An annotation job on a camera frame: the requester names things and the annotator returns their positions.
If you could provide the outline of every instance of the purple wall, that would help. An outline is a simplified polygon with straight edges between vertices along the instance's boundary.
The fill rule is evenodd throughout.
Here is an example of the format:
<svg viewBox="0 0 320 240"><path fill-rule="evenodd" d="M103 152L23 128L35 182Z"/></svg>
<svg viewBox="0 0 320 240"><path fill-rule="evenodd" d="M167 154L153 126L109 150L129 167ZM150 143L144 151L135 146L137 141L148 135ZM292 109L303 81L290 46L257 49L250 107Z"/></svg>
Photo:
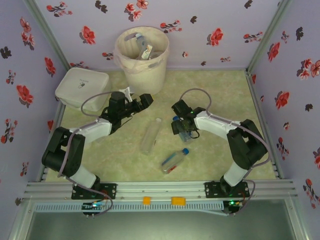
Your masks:
<svg viewBox="0 0 320 240"><path fill-rule="evenodd" d="M286 178L313 239L320 228L320 1L293 1L252 71Z"/></svg>
<svg viewBox="0 0 320 240"><path fill-rule="evenodd" d="M55 89L66 70L22 1L1 5L0 28L0 238L4 240L27 182L36 180L43 154L39 150L48 143L58 106Z"/></svg>
<svg viewBox="0 0 320 240"><path fill-rule="evenodd" d="M137 26L167 31L169 68L245 68L279 1L36 0L67 61L97 70L118 68L109 54Z"/></svg>

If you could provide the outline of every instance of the trash bin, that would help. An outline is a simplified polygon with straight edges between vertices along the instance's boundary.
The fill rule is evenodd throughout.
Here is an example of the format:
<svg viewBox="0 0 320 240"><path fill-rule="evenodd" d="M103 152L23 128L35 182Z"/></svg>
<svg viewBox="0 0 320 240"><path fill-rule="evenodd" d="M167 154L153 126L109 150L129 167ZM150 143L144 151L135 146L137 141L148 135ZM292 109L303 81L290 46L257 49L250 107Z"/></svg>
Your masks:
<svg viewBox="0 0 320 240"><path fill-rule="evenodd" d="M155 52L163 52L150 60L136 60L140 50L134 37L141 33L154 47ZM126 80L136 94L157 94L163 88L169 55L169 39L162 31L140 26L122 33L115 42L113 59L123 69Z"/></svg>

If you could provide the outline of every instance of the bottle label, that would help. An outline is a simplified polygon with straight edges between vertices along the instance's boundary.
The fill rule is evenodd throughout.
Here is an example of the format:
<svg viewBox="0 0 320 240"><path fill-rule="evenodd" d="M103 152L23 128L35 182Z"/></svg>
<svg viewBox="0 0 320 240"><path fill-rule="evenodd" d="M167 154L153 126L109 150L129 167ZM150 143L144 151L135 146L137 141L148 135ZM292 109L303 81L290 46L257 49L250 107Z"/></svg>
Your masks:
<svg viewBox="0 0 320 240"><path fill-rule="evenodd" d="M146 49L145 49L144 52L142 53L141 58L144 59L144 60L148 60L152 48L153 48L153 47L148 44L148 45L146 46Z"/></svg>
<svg viewBox="0 0 320 240"><path fill-rule="evenodd" d="M176 153L172 154L170 157L168 157L162 164L161 166L165 165L167 162L170 161L170 159L172 159L174 156L176 155Z"/></svg>
<svg viewBox="0 0 320 240"><path fill-rule="evenodd" d="M177 165L174 165L172 168L170 168L169 170L168 170L168 174L173 170L173 169L175 169L177 167Z"/></svg>

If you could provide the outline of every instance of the blue cap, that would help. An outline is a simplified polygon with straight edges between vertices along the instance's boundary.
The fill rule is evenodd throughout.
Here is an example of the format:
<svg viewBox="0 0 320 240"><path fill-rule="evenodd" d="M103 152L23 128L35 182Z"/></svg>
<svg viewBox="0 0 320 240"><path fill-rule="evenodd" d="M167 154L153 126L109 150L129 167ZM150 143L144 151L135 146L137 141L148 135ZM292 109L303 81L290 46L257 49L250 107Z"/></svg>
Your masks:
<svg viewBox="0 0 320 240"><path fill-rule="evenodd" d="M189 153L189 150L188 150L188 148L184 148L184 149L182 150L182 152L184 153L184 155L187 155L187 154Z"/></svg>

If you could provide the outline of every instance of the glass panel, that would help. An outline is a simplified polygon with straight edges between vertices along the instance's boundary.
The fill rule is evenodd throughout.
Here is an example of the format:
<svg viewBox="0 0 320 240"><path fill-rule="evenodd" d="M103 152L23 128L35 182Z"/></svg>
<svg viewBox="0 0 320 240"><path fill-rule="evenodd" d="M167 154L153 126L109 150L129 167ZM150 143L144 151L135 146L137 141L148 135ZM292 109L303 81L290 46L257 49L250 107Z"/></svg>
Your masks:
<svg viewBox="0 0 320 240"><path fill-rule="evenodd" d="M35 213L28 240L295 239L283 201L249 203L235 217L203 212Z"/></svg>

